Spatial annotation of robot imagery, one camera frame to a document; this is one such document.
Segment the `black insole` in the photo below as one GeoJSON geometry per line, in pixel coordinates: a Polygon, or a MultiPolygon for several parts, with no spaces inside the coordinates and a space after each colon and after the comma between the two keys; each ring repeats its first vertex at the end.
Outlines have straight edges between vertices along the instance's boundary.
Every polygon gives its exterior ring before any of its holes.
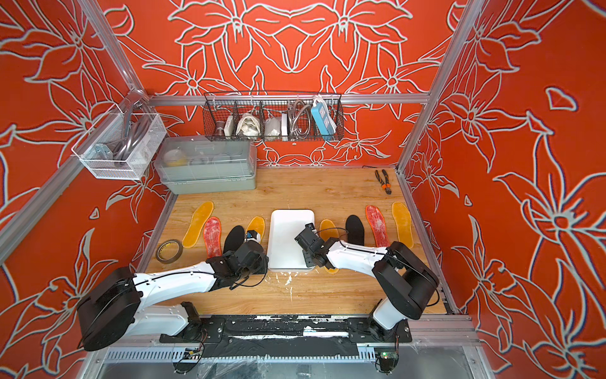
{"type": "Polygon", "coordinates": [[[227,255],[230,252],[235,252],[244,243],[246,232],[243,226],[237,225],[231,229],[225,239],[223,246],[223,254],[227,255]]]}
{"type": "Polygon", "coordinates": [[[356,215],[350,215],[346,220],[347,241],[350,244],[365,245],[365,229],[361,219],[356,215]]]}

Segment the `white plastic storage tray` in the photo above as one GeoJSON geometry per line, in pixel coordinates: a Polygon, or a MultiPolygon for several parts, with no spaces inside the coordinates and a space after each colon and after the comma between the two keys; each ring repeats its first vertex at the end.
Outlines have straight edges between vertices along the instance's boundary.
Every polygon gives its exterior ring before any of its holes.
{"type": "Polygon", "coordinates": [[[268,269],[275,273],[306,273],[303,250],[295,237],[314,224],[315,215],[309,209],[277,209],[271,214],[268,240],[268,269]]]}

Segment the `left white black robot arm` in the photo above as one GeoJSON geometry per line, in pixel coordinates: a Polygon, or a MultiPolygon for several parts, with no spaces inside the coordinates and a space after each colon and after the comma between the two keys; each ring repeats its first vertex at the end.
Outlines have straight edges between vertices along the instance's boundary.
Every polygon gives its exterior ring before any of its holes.
{"type": "Polygon", "coordinates": [[[255,240],[205,262],[163,273],[131,273],[117,268],[77,303],[80,347],[94,352],[124,336],[158,335],[162,342],[192,342],[203,335],[195,306],[165,301],[193,293],[243,286],[247,278],[265,274],[268,256],[255,240]]]}

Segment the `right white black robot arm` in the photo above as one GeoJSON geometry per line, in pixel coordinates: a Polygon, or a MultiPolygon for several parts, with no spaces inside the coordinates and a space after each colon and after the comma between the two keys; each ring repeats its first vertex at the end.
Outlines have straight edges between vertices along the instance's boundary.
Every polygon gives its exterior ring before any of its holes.
{"type": "Polygon", "coordinates": [[[420,319],[440,284],[437,275],[400,242],[367,247],[339,238],[324,240],[313,224],[306,224],[294,241],[308,266],[346,269],[377,280],[385,299],[370,317],[372,324],[383,331],[391,331],[407,319],[420,319]]]}

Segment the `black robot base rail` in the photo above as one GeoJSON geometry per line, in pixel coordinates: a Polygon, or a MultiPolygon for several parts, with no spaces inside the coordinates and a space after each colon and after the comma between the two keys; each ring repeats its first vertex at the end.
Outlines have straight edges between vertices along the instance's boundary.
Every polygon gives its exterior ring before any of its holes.
{"type": "Polygon", "coordinates": [[[395,351],[412,341],[408,321],[388,331],[367,315],[218,315],[191,322],[161,344],[202,346],[204,358],[366,357],[364,350],[395,351]]]}

